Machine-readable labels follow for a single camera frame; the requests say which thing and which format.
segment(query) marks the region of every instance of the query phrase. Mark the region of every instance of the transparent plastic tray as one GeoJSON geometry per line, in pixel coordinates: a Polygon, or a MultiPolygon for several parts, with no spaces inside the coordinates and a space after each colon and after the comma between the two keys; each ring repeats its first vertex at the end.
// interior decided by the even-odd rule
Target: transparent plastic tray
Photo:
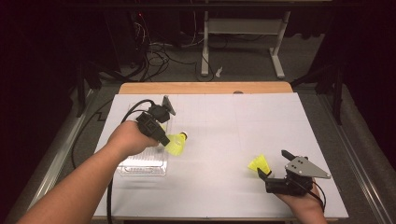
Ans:
{"type": "MultiPolygon", "coordinates": [[[[150,103],[143,103],[136,109],[147,110],[149,106],[150,103]]],[[[135,119],[140,113],[133,113],[128,119],[135,119]]],[[[166,133],[171,123],[168,120],[161,124],[166,133]]],[[[117,170],[121,175],[165,175],[167,161],[168,153],[165,151],[165,147],[159,144],[157,147],[148,147],[142,153],[128,157],[120,163],[117,170]]]]}

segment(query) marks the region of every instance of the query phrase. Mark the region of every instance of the white table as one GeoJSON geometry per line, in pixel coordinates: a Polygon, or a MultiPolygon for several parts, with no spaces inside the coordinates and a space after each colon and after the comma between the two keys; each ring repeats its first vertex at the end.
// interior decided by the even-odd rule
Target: white table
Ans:
{"type": "MultiPolygon", "coordinates": [[[[131,102],[162,94],[116,96],[97,149],[131,102]]],[[[164,176],[114,175],[112,215],[119,219],[288,220],[289,208],[247,166],[264,154],[276,177],[286,172],[286,149],[329,172],[297,93],[169,94],[177,112],[171,132],[187,132],[184,153],[168,156],[164,176]]],[[[317,179],[327,196],[325,217],[347,217],[332,179],[317,179]]],[[[106,193],[94,218],[106,216],[106,193]]]]}

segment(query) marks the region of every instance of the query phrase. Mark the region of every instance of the skin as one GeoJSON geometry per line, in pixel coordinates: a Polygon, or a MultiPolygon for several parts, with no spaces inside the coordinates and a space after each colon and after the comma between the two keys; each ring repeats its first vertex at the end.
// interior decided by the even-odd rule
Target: skin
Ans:
{"type": "MultiPolygon", "coordinates": [[[[158,142],[139,132],[134,121],[123,122],[101,150],[50,190],[18,223],[89,223],[120,162],[146,147],[155,146],[158,142]]],[[[318,195],[316,186],[313,191],[318,195]]],[[[301,222],[327,223],[318,201],[312,196],[276,196],[301,222]]]]}

